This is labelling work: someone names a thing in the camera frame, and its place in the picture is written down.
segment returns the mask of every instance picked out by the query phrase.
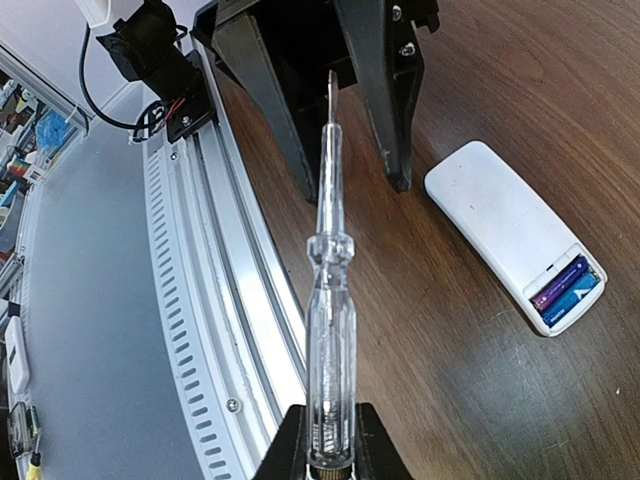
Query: black bracket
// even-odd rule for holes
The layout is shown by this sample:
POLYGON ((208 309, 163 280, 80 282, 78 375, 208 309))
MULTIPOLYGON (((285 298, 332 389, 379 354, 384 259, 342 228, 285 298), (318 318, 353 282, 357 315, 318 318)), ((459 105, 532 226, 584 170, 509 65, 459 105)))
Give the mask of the black bracket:
POLYGON ((194 50, 186 58, 195 67, 197 77, 184 94, 185 102, 167 120, 167 139, 170 143, 188 137, 209 120, 216 119, 216 108, 204 79, 200 55, 194 50))
MULTIPOLYGON (((253 480, 306 480, 306 415, 302 405, 289 408, 253 480)), ((370 403, 356 406, 358 480, 413 480, 370 403)))
POLYGON ((437 0, 220 0, 194 36, 271 125, 302 195, 317 201, 328 70, 359 82, 387 177, 411 186, 411 122, 424 63, 413 24, 439 27, 437 0))

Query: screw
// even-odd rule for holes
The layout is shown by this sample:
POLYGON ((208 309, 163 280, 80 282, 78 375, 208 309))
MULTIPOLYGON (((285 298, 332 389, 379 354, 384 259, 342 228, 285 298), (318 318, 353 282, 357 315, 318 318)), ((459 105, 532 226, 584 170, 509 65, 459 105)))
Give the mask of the screw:
POLYGON ((398 5, 393 6, 392 18, 394 22, 402 20, 402 9, 398 5))
POLYGON ((236 400, 235 398, 230 398, 227 400, 227 410, 231 413, 237 413, 240 411, 240 400, 236 400))
POLYGON ((400 55, 403 57, 413 57, 416 54, 416 46, 413 42, 407 43, 404 47, 400 49, 400 55))

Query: purple battery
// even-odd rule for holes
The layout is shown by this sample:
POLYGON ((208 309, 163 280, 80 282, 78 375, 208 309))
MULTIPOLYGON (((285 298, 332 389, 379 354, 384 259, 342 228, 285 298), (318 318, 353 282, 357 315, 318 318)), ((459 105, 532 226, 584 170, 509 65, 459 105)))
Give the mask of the purple battery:
POLYGON ((532 299, 531 303, 540 311, 547 310, 553 302, 573 285, 589 269, 589 262, 583 256, 579 256, 569 264, 560 274, 547 284, 532 299))

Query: blue battery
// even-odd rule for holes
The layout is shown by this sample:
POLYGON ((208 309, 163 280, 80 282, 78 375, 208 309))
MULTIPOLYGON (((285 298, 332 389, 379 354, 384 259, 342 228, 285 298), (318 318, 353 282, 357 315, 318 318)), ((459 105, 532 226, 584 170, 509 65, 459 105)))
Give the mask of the blue battery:
POLYGON ((553 327, 598 284, 593 273, 585 273, 549 309, 542 314, 544 323, 553 327))
POLYGON ((560 274, 547 284, 531 302, 541 312, 546 312, 567 289, 571 288, 589 269, 589 262, 582 255, 567 266, 560 274))

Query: white metal frame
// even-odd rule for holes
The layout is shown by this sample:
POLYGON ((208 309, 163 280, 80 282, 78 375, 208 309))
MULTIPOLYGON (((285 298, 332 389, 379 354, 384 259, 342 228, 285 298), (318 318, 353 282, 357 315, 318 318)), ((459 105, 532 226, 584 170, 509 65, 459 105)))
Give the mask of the white metal frame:
POLYGON ((145 145, 149 241, 167 351, 203 474, 244 479, 288 407, 305 401, 305 329, 205 70, 218 121, 173 146, 145 145))

